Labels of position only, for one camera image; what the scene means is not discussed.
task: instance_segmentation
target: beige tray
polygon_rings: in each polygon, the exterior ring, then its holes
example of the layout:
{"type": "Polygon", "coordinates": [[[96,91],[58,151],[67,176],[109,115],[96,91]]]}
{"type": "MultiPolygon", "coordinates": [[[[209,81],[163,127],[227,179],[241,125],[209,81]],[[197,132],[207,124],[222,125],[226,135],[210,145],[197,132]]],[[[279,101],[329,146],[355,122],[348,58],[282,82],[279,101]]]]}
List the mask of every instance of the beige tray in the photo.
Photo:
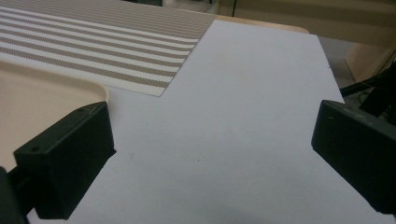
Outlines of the beige tray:
{"type": "Polygon", "coordinates": [[[13,151],[84,105],[108,101],[94,82],[0,62],[0,166],[16,166],[13,151]]]}

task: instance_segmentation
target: black device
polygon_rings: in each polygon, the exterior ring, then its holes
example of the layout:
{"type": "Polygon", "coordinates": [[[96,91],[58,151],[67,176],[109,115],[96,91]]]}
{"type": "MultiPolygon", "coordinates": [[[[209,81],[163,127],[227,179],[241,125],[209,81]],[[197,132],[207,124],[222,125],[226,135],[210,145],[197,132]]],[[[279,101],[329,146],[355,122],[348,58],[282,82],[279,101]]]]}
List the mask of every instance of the black device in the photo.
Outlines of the black device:
{"type": "Polygon", "coordinates": [[[8,174],[0,167],[0,223],[28,223],[33,208],[40,218],[68,219],[114,153],[106,102],[71,112],[15,150],[8,174]]]}
{"type": "Polygon", "coordinates": [[[346,97],[370,88],[373,90],[361,104],[360,109],[376,117],[389,109],[388,122],[396,125],[396,62],[375,77],[344,87],[340,92],[346,97]]]}
{"type": "Polygon", "coordinates": [[[396,127],[322,101],[312,147],[375,211],[396,214],[396,127]]]}

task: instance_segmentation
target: table surface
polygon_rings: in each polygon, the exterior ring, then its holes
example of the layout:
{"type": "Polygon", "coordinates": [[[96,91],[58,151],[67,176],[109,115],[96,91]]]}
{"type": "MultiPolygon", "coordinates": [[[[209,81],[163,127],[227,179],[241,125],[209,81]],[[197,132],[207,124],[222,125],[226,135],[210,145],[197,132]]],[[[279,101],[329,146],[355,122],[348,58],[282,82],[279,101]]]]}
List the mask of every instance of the table surface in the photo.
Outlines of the table surface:
{"type": "Polygon", "coordinates": [[[275,28],[278,30],[287,30],[287,31],[293,31],[293,32],[298,32],[298,33],[303,33],[303,34],[309,34],[309,32],[304,28],[301,28],[298,26],[273,23],[273,22],[253,21],[253,20],[246,20],[246,19],[241,19],[241,18],[236,18],[236,17],[228,17],[228,16],[217,16],[216,20],[231,21],[231,22],[236,22],[236,23],[256,25],[256,26],[262,26],[262,27],[268,27],[268,28],[275,28]]]}
{"type": "Polygon", "coordinates": [[[314,35],[214,21],[161,97],[109,92],[118,152],[67,223],[394,223],[310,145],[343,101],[314,35]]]}

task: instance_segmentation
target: striped mat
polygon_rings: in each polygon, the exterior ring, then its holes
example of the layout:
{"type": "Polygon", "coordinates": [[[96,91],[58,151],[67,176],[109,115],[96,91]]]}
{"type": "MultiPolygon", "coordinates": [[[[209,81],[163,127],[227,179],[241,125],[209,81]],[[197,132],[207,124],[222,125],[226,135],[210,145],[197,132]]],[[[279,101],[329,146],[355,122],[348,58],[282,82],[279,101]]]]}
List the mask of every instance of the striped mat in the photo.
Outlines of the striped mat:
{"type": "Polygon", "coordinates": [[[0,60],[160,96],[215,18],[118,0],[0,0],[0,60]]]}

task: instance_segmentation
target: white stripe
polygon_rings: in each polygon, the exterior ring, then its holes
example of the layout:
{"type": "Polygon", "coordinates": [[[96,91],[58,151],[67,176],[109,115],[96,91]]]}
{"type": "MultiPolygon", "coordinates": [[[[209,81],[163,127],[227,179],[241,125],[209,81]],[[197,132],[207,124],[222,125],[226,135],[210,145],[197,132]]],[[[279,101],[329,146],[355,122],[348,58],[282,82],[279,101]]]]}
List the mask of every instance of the white stripe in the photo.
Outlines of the white stripe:
{"type": "Polygon", "coordinates": [[[59,25],[59,26],[67,27],[67,28],[77,29],[77,30],[81,30],[81,31],[88,31],[88,32],[92,32],[92,33],[102,34],[102,35],[113,35],[113,36],[117,36],[117,37],[145,41],[145,42],[149,42],[149,43],[161,44],[161,45],[171,46],[171,47],[176,47],[176,48],[193,48],[194,47],[194,45],[183,45],[183,44],[177,44],[177,43],[166,42],[166,41],[150,39],[150,38],[144,38],[144,37],[139,37],[139,36],[123,35],[123,34],[119,34],[119,33],[113,33],[113,32],[108,32],[108,31],[103,31],[103,30],[92,29],[92,28],[88,28],[88,27],[81,27],[81,26],[71,25],[71,24],[67,24],[67,23],[60,23],[57,21],[45,21],[45,20],[40,20],[40,19],[36,19],[36,18],[13,15],[13,14],[5,13],[5,12],[0,12],[0,15],[6,15],[8,17],[24,19],[24,20],[28,20],[28,21],[38,21],[38,22],[43,22],[43,23],[51,24],[51,25],[59,25]]]}
{"type": "Polygon", "coordinates": [[[165,66],[165,65],[160,65],[160,64],[156,64],[156,63],[145,63],[145,62],[140,62],[137,60],[121,58],[121,57],[117,57],[117,56],[113,56],[113,55],[109,55],[109,54],[88,51],[85,49],[70,48],[70,47],[66,47],[66,46],[62,46],[62,45],[51,44],[48,42],[37,41],[34,39],[23,38],[23,37],[19,37],[19,36],[15,36],[15,35],[5,35],[5,34],[0,33],[0,36],[2,36],[4,38],[17,40],[17,41],[22,41],[25,43],[36,44],[43,48],[53,48],[53,49],[65,50],[65,51],[69,51],[69,52],[73,52],[73,53],[96,57],[96,58],[112,60],[112,61],[116,61],[116,62],[120,62],[120,63],[134,64],[134,65],[138,65],[138,66],[144,66],[144,67],[154,68],[154,69],[168,71],[168,72],[176,72],[178,69],[178,66],[172,67],[172,66],[165,66]]]}
{"type": "Polygon", "coordinates": [[[71,21],[71,22],[75,22],[75,23],[103,27],[103,28],[107,28],[107,29],[118,30],[118,31],[123,31],[123,32],[130,32],[130,33],[140,34],[140,35],[150,35],[150,36],[156,36],[156,37],[160,37],[160,38],[174,39],[174,40],[191,42],[191,43],[199,41],[199,39],[188,39],[188,38],[182,38],[182,37],[171,36],[171,35],[159,35],[159,34],[154,34],[151,32],[126,29],[126,28],[121,28],[121,27],[117,27],[117,26],[104,25],[104,24],[94,23],[94,22],[89,22],[89,21],[78,21],[78,20],[68,19],[68,18],[64,18],[64,17],[56,17],[56,16],[46,15],[46,14],[42,14],[42,13],[19,10],[19,9],[10,8],[10,7],[0,7],[0,9],[14,11],[14,12],[20,12],[20,13],[24,13],[24,14],[28,14],[28,15],[40,16],[40,17],[55,19],[55,20],[60,20],[60,21],[71,21]]]}
{"type": "Polygon", "coordinates": [[[82,78],[82,79],[87,79],[91,81],[96,81],[108,86],[112,87],[117,87],[117,88],[122,88],[128,91],[138,91],[142,92],[145,94],[150,94],[150,95],[155,95],[155,96],[160,96],[165,88],[163,87],[154,87],[154,86],[149,86],[149,85],[144,85],[144,84],[139,84],[135,82],[129,82],[125,80],[120,80],[114,77],[104,77],[104,76],[99,76],[94,73],[89,73],[89,72],[84,72],[84,71],[79,71],[71,68],[66,68],[62,67],[59,65],[54,65],[50,63],[42,63],[38,62],[35,60],[31,59],[25,59],[21,58],[18,56],[14,55],[9,55],[0,52],[0,59],[11,62],[11,63],[18,63],[24,66],[29,66],[33,67],[36,69],[42,69],[45,71],[49,71],[52,73],[60,74],[63,76],[69,76],[69,77],[76,77],[76,78],[82,78]]]}
{"type": "Polygon", "coordinates": [[[18,29],[18,28],[14,28],[14,27],[8,27],[8,26],[4,26],[4,25],[0,25],[0,29],[13,31],[13,32],[19,32],[19,33],[23,33],[26,35],[36,35],[36,36],[40,36],[40,37],[59,40],[59,41],[63,41],[63,42],[71,43],[71,44],[87,46],[87,47],[91,47],[91,48],[112,50],[112,51],[116,51],[116,52],[120,52],[120,53],[125,53],[125,54],[130,54],[130,55],[135,55],[135,56],[140,56],[140,57],[145,57],[145,58],[150,58],[150,59],[155,59],[155,60],[161,60],[161,61],[170,62],[170,63],[183,63],[185,60],[185,59],[169,58],[169,57],[164,57],[164,56],[160,56],[160,55],[139,52],[139,51],[135,51],[135,50],[114,48],[111,46],[94,44],[94,43],[80,41],[80,40],[76,40],[76,39],[65,38],[65,37],[61,37],[61,36],[57,36],[57,35],[47,35],[47,34],[42,34],[42,33],[34,32],[34,31],[28,31],[28,30],[22,30],[22,29],[18,29]]]}
{"type": "Polygon", "coordinates": [[[173,50],[173,49],[163,49],[163,48],[158,48],[158,47],[152,47],[149,45],[136,44],[136,43],[132,43],[132,42],[116,40],[116,39],[109,39],[109,38],[104,38],[104,37],[95,36],[95,35],[84,35],[84,34],[80,34],[80,33],[76,33],[76,32],[55,29],[55,28],[50,28],[50,27],[41,26],[41,25],[34,25],[34,24],[25,23],[25,22],[6,20],[6,19],[2,19],[2,18],[0,18],[0,21],[8,22],[11,24],[16,24],[16,25],[28,26],[28,27],[36,28],[36,29],[42,29],[42,30],[51,31],[51,32],[57,32],[57,33],[64,34],[64,35],[73,35],[73,36],[84,37],[84,38],[88,38],[88,39],[92,39],[92,40],[105,41],[107,43],[119,44],[119,45],[134,47],[134,48],[156,50],[156,51],[163,52],[163,53],[172,53],[172,54],[180,54],[180,55],[187,55],[190,53],[190,50],[180,51],[180,50],[173,50]]]}
{"type": "Polygon", "coordinates": [[[138,72],[138,71],[131,70],[131,69],[120,68],[120,67],[109,65],[109,64],[95,63],[95,62],[86,61],[86,60],[82,60],[82,59],[76,59],[76,58],[67,57],[67,56],[63,56],[63,55],[59,55],[59,54],[49,53],[46,51],[41,51],[41,50],[36,50],[36,49],[28,49],[25,47],[11,45],[11,44],[7,44],[4,42],[0,42],[0,46],[4,47],[4,48],[8,48],[8,49],[15,49],[15,50],[35,54],[38,56],[56,59],[59,61],[64,61],[64,62],[68,62],[68,63],[77,63],[77,64],[86,65],[86,66],[90,66],[90,67],[94,67],[94,68],[104,69],[109,72],[121,73],[121,74],[134,76],[134,77],[142,77],[142,78],[147,78],[147,79],[156,80],[156,81],[163,81],[163,82],[170,82],[172,80],[171,77],[163,77],[163,76],[138,72]]]}

